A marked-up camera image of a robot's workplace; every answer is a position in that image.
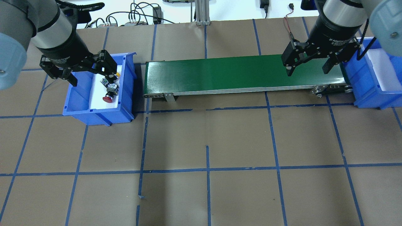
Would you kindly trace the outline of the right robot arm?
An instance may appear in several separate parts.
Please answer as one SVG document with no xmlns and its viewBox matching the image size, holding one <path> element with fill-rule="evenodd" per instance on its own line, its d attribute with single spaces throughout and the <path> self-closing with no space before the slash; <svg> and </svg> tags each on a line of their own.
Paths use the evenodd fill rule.
<svg viewBox="0 0 402 226">
<path fill-rule="evenodd" d="M 323 72 L 329 73 L 337 64 L 348 62 L 360 52 L 364 35 L 356 39 L 362 25 L 370 27 L 374 40 L 393 56 L 401 56 L 400 0 L 303 0 L 303 10 L 317 10 L 319 16 L 310 36 L 299 42 L 292 34 L 281 56 L 286 73 L 313 59 L 326 58 Z"/>
</svg>

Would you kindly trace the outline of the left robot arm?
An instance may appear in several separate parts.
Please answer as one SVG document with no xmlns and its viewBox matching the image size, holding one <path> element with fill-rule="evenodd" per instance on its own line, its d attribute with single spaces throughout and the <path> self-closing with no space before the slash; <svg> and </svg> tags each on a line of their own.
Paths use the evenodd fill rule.
<svg viewBox="0 0 402 226">
<path fill-rule="evenodd" d="M 104 3 L 76 5 L 60 0 L 2 0 L 0 26 L 1 90 L 12 87 L 22 71 L 29 44 L 41 53 L 39 63 L 52 79 L 77 86 L 73 72 L 88 71 L 117 79 L 117 64 L 106 50 L 89 51 L 76 31 L 78 24 L 90 22 L 90 12 Z"/>
</svg>

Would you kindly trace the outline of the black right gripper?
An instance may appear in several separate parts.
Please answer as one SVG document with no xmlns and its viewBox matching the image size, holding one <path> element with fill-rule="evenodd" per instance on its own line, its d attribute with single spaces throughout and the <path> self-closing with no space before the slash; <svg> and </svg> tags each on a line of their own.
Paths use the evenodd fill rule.
<svg viewBox="0 0 402 226">
<path fill-rule="evenodd" d="M 328 74 L 330 70 L 339 63 L 348 62 L 360 50 L 361 44 L 356 37 L 350 40 L 326 39 L 306 42 L 290 41 L 281 55 L 283 66 L 286 68 L 287 76 L 292 76 L 295 68 L 310 59 L 328 58 L 323 65 L 323 73 Z"/>
</svg>

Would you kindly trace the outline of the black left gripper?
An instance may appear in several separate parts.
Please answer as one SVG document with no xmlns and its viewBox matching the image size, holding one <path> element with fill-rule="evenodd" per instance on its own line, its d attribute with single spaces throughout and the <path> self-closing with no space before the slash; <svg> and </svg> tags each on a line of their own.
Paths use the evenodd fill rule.
<svg viewBox="0 0 402 226">
<path fill-rule="evenodd" d="M 68 81 L 73 87 L 78 84 L 72 72 L 88 71 L 103 76 L 117 73 L 117 63 L 107 50 L 93 54 L 89 50 L 41 50 L 39 66 L 52 79 Z"/>
</svg>

